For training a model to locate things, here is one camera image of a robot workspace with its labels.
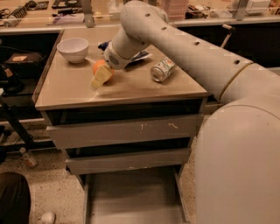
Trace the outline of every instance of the floor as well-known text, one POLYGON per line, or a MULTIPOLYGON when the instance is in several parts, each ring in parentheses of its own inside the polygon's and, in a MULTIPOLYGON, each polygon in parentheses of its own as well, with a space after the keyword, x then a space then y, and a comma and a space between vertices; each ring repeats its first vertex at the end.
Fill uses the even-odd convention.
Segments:
MULTIPOLYGON (((4 124, 6 129, 12 130, 9 124, 4 124)), ((24 122, 23 125, 34 140, 48 138, 43 121, 24 122)), ((12 132, 8 138, 4 139, 3 136, 0 138, 0 144, 7 143, 18 143, 18 134, 12 132)), ((190 224, 196 224, 194 152, 195 140, 192 145, 192 155, 180 179, 190 224)), ((55 224, 82 223, 84 191, 77 178, 66 170, 62 152, 57 149, 44 149, 33 150, 32 153, 38 162, 35 168, 26 166, 17 152, 8 153, 5 161, 0 164, 0 173, 18 172, 27 178, 31 190, 30 224, 40 224, 40 216, 48 211, 56 213, 55 224)))

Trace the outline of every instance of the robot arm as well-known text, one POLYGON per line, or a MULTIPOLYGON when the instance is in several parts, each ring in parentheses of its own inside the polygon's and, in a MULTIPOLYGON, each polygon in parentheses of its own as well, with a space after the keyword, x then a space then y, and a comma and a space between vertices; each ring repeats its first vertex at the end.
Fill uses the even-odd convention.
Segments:
POLYGON ((151 44, 222 103, 263 89, 263 80, 256 80, 258 77, 266 77, 266 86, 275 85, 274 73, 249 59, 172 27, 163 20, 165 14, 160 17, 160 11, 154 8, 142 1, 130 1, 123 6, 122 28, 104 53, 106 62, 112 68, 123 69, 138 52, 151 44), (255 71, 258 77, 250 83, 255 86, 230 87, 236 78, 246 79, 247 74, 255 71))
POLYGON ((122 69, 149 44, 227 104, 201 128, 196 147, 198 224, 280 221, 280 76, 164 22, 130 1, 104 55, 122 69))

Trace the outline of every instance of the white bowl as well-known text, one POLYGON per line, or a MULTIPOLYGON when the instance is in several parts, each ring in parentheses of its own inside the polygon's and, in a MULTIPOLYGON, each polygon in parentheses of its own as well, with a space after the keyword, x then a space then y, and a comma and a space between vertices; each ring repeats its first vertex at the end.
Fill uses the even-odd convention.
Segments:
POLYGON ((84 38, 67 38, 59 42, 56 48, 71 63, 80 63, 88 55, 88 41, 84 38))

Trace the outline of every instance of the sponge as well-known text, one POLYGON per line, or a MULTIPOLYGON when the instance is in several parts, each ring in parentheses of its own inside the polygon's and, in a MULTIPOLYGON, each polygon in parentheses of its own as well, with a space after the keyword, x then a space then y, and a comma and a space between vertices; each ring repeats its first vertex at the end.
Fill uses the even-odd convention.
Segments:
POLYGON ((102 59, 94 63, 93 72, 94 78, 92 79, 90 86, 96 90, 113 77, 115 70, 111 69, 102 59))

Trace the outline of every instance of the aluminum can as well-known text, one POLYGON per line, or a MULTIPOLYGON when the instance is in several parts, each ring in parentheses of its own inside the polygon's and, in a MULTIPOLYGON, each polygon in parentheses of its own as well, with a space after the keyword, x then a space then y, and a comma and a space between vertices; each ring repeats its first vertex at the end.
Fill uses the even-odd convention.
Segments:
POLYGON ((167 57, 160 60, 150 69, 150 76, 154 81, 165 81, 175 70, 176 64, 167 57))

